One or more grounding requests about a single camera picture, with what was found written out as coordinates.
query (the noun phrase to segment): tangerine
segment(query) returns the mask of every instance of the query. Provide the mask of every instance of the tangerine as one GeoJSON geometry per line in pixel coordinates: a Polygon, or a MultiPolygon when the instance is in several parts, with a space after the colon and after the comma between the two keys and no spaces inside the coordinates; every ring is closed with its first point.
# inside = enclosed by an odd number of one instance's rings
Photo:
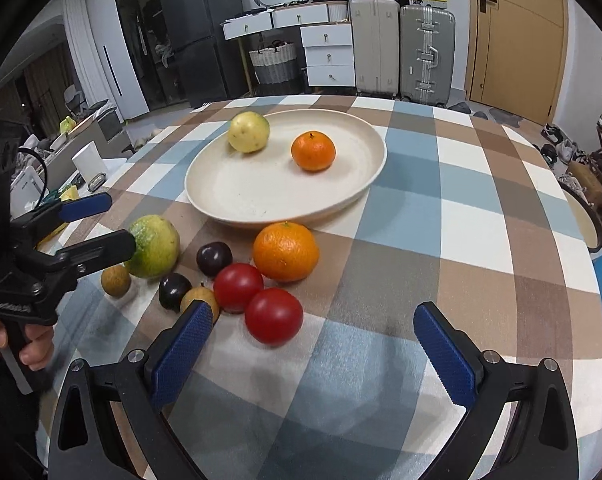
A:
{"type": "Polygon", "coordinates": [[[330,137],[314,130],[299,135],[292,143],[291,152],[299,168],[306,171],[329,168],[337,155],[330,137]]]}
{"type": "Polygon", "coordinates": [[[310,230],[293,222],[264,228],[252,246],[254,266],[278,282],[295,282],[310,275],[319,261],[319,247],[310,230]]]}

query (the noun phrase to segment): plaid tablecloth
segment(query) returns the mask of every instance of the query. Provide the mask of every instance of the plaid tablecloth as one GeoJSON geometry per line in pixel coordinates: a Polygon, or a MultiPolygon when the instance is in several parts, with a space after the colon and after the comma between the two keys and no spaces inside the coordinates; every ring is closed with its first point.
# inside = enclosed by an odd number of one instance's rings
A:
{"type": "MultiPolygon", "coordinates": [[[[587,464],[602,423],[597,281],[554,176],[506,126],[361,97],[214,103],[137,153],[106,184],[112,209],[71,224],[54,248],[160,214],[181,235],[178,272],[209,285],[197,270],[197,249],[224,240],[236,261],[248,262],[255,233],[199,214],[185,197],[186,170],[238,112],[296,108],[370,122],[385,137],[387,163],[361,200],[311,226],[321,260],[308,279],[287,286],[305,309],[293,341],[267,349],[247,335],[241,316],[220,317],[169,417],[202,471],[211,480],[417,478],[463,413],[412,331],[414,307],[426,300],[480,349],[524,364],[556,359],[587,464]]],[[[156,282],[134,280],[115,301],[99,277],[81,280],[60,305],[42,445],[72,359],[117,361],[176,319],[159,306],[156,282]]],[[[509,416],[507,408],[476,478],[494,462],[509,416]]],[[[145,471],[139,453],[132,458],[145,471]]]]}

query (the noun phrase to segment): refrigerator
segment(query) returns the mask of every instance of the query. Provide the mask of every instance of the refrigerator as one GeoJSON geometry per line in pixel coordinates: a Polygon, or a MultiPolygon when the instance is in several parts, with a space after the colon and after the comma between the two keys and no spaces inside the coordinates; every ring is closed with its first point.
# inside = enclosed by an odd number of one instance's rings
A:
{"type": "Polygon", "coordinates": [[[243,12],[241,0],[161,0],[161,7],[190,106],[244,95],[238,43],[221,26],[243,12]]]}

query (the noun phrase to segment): blue gripper pad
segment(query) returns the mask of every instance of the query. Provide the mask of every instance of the blue gripper pad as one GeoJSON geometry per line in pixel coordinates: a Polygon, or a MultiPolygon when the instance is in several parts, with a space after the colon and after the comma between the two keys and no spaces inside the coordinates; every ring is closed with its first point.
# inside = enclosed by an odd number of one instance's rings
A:
{"type": "MultiPolygon", "coordinates": [[[[452,402],[470,409],[476,400],[475,372],[453,342],[454,334],[448,334],[437,321],[437,313],[441,317],[443,314],[438,309],[434,313],[430,305],[422,303],[415,309],[412,318],[414,333],[452,402]]],[[[449,323],[447,327],[454,331],[449,323]]]]}
{"type": "Polygon", "coordinates": [[[163,330],[148,348],[145,379],[155,410],[177,399],[210,332],[212,309],[203,301],[193,301],[174,326],[163,330]]]}
{"type": "Polygon", "coordinates": [[[59,218],[69,224],[81,218],[105,213],[112,207],[112,197],[108,193],[97,193],[71,202],[64,202],[59,218]]]}

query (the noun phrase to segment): curtain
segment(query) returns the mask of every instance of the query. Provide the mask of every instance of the curtain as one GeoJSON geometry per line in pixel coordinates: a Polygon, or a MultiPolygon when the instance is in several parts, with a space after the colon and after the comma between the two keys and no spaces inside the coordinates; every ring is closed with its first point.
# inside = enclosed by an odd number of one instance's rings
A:
{"type": "MultiPolygon", "coordinates": [[[[107,99],[116,105],[116,100],[98,58],[97,46],[92,36],[88,7],[85,0],[61,0],[65,35],[76,73],[81,82],[88,105],[107,99]]],[[[116,110],[119,119],[121,114],[116,110]]]]}
{"type": "Polygon", "coordinates": [[[21,106],[21,98],[18,95],[14,79],[6,83],[0,89],[0,118],[19,123],[29,123],[24,107],[21,106]]]}
{"type": "Polygon", "coordinates": [[[23,69],[33,113],[48,137],[56,137],[59,123],[69,115],[63,93],[72,84],[67,43],[48,50],[23,69]]]}

